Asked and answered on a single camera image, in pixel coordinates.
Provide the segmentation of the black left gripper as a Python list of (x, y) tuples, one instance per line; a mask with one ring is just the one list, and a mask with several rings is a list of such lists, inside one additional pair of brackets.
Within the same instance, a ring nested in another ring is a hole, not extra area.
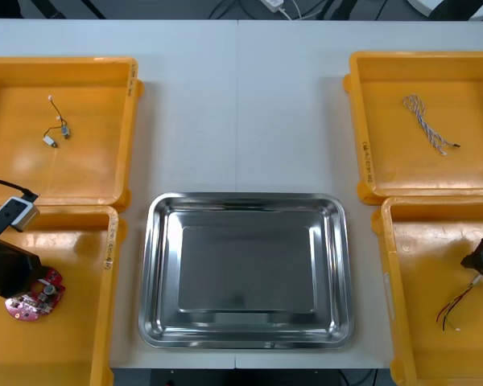
[(31, 286), (45, 277), (39, 256), (0, 240), (0, 297), (14, 298), (26, 294)]

